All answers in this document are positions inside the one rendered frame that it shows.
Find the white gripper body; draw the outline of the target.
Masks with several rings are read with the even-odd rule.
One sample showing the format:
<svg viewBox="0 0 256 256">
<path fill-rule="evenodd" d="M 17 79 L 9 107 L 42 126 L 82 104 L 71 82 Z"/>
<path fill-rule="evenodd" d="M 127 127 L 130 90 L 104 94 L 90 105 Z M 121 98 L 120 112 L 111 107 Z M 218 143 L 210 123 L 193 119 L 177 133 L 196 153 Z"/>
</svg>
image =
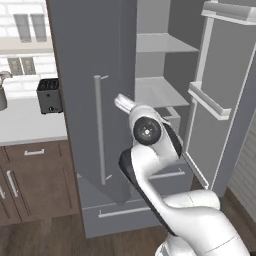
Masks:
<svg viewBox="0 0 256 256">
<path fill-rule="evenodd" d="M 124 96 L 123 94 L 119 94 L 115 98 L 114 103 L 120 110 L 127 114 L 129 114 L 131 110 L 136 106 L 136 103 L 134 101 Z"/>
</svg>

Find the white fridge door shelf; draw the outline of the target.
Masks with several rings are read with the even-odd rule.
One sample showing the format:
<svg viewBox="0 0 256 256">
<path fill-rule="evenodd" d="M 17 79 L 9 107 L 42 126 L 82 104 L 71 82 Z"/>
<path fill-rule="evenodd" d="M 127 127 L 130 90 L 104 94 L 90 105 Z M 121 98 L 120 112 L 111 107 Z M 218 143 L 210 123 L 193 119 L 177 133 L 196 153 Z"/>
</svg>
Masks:
<svg viewBox="0 0 256 256">
<path fill-rule="evenodd" d="M 256 25 L 256 7 L 206 1 L 202 16 L 241 25 Z"/>
<path fill-rule="evenodd" d="M 222 108 L 210 96 L 201 90 L 201 84 L 201 81 L 191 82 L 189 85 L 188 93 L 217 120 L 228 120 L 230 117 L 231 108 Z"/>
</svg>

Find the grey fridge drawer front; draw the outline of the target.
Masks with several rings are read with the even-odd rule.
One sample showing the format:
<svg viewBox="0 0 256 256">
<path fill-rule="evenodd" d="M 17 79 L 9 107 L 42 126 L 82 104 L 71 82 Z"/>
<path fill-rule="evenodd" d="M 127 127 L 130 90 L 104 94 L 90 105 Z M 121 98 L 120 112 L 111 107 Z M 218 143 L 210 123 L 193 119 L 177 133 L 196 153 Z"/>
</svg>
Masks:
<svg viewBox="0 0 256 256">
<path fill-rule="evenodd" d="M 150 180 L 152 186 L 161 196 L 189 191 L 192 184 L 193 173 L 184 158 L 176 161 L 173 165 L 166 167 L 157 174 L 177 172 L 178 168 L 186 174 L 177 177 Z M 81 205 L 83 207 L 97 207 L 113 204 L 114 201 L 100 192 L 94 185 L 86 181 L 81 175 L 77 175 Z"/>
<path fill-rule="evenodd" d="M 93 238 L 120 232 L 160 226 L 159 220 L 151 210 L 107 218 L 98 218 L 100 210 L 103 213 L 109 213 L 141 207 L 148 207 L 143 200 L 131 200 L 122 206 L 113 203 L 97 207 L 83 207 L 82 214 L 86 237 Z"/>
</svg>

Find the grey fridge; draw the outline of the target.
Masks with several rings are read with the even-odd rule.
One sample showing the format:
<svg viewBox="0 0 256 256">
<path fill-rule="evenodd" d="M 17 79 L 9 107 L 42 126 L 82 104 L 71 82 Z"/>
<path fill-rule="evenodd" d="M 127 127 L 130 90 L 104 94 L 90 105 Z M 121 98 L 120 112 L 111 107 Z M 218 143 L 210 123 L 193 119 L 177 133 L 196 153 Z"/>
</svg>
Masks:
<svg viewBox="0 0 256 256">
<path fill-rule="evenodd" d="M 138 34 L 168 33 L 198 49 L 197 52 L 176 53 L 136 51 L 135 79 L 164 77 L 188 102 L 187 106 L 155 108 L 172 123 L 183 145 L 192 104 L 188 89 L 196 78 L 206 23 L 206 18 L 201 13 L 206 1 L 208 0 L 137 0 L 136 42 Z M 128 185 L 131 192 L 128 201 L 143 200 L 129 183 Z"/>
</svg>

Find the black toaster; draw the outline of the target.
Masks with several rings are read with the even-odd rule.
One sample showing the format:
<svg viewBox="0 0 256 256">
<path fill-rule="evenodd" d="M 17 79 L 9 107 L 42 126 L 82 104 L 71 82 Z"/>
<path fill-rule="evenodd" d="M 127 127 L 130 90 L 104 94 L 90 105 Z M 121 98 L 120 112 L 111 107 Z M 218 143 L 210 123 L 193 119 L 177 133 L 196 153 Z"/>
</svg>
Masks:
<svg viewBox="0 0 256 256">
<path fill-rule="evenodd" d="M 62 113 L 62 100 L 57 78 L 45 78 L 39 81 L 37 97 L 42 114 Z"/>
</svg>

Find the brown cupboard door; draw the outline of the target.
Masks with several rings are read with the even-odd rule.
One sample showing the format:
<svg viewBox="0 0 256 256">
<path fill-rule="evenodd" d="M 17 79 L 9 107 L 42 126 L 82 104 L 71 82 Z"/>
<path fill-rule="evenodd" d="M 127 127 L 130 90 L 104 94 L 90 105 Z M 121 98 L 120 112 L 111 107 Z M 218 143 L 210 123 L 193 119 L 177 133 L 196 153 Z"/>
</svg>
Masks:
<svg viewBox="0 0 256 256">
<path fill-rule="evenodd" d="M 21 222 L 19 212 L 17 210 L 11 187 L 7 182 L 6 175 L 0 165 L 0 186 L 6 193 L 6 198 L 0 196 L 0 226 L 17 224 Z"/>
<path fill-rule="evenodd" d="M 12 171 L 18 197 L 14 201 L 23 222 L 77 214 L 79 211 L 74 171 L 62 163 L 11 163 L 3 167 Z"/>
</svg>

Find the glass fridge shelf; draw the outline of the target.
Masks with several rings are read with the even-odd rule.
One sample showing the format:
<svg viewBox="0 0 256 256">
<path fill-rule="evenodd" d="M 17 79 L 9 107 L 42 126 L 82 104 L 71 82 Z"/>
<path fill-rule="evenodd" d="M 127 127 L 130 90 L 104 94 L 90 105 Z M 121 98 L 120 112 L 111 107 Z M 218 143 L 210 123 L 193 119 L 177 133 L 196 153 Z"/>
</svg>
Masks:
<svg viewBox="0 0 256 256">
<path fill-rule="evenodd" d="M 176 53 L 197 52 L 198 49 L 168 33 L 157 33 L 138 34 L 136 51 L 138 53 Z"/>
<path fill-rule="evenodd" d="M 136 78 L 135 101 L 153 108 L 188 105 L 164 77 Z"/>
</svg>

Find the grey fridge door with shelves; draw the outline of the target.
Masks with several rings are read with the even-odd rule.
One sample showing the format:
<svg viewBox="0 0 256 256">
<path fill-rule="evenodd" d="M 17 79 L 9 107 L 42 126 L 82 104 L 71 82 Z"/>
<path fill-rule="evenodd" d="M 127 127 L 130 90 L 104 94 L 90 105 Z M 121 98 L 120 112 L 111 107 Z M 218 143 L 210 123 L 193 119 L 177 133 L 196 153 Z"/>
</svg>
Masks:
<svg viewBox="0 0 256 256">
<path fill-rule="evenodd" d="M 256 0 L 208 1 L 256 7 Z M 184 157 L 202 187 L 223 196 L 256 110 L 256 25 L 205 18 L 194 81 L 231 113 L 217 120 L 190 95 Z"/>
</svg>

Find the brown drawer front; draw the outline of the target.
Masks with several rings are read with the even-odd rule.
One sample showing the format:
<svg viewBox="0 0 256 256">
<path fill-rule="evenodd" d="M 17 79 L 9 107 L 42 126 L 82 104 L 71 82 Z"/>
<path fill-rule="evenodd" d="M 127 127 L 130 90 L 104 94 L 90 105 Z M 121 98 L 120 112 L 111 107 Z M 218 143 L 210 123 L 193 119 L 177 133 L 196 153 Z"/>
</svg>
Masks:
<svg viewBox="0 0 256 256">
<path fill-rule="evenodd" d="M 42 155 L 24 156 L 24 151 L 37 151 L 45 149 L 45 153 Z M 61 157 L 61 149 L 57 141 L 8 145 L 1 147 L 2 153 L 5 159 L 9 163 L 18 161 L 25 161 L 31 159 L 55 159 Z"/>
</svg>

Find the grey wall outlet plate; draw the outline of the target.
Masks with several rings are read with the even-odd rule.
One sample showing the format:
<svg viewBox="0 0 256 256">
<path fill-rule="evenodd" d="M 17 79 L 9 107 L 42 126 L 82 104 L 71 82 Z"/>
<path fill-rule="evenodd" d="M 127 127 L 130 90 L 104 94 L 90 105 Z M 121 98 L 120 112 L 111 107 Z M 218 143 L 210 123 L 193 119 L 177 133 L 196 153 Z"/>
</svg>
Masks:
<svg viewBox="0 0 256 256">
<path fill-rule="evenodd" d="M 20 59 L 19 58 L 9 58 L 8 59 L 9 68 L 14 76 L 19 76 L 23 74 Z"/>
<path fill-rule="evenodd" d="M 32 57 L 23 57 L 21 61 L 25 75 L 36 74 L 35 65 Z"/>
<path fill-rule="evenodd" d="M 18 30 L 20 40 L 23 43 L 29 43 L 32 41 L 29 28 L 29 20 L 27 14 L 14 14 L 15 24 Z"/>
<path fill-rule="evenodd" d="M 35 37 L 38 42 L 46 42 L 46 27 L 43 14 L 31 14 L 32 24 L 35 32 Z"/>
</svg>

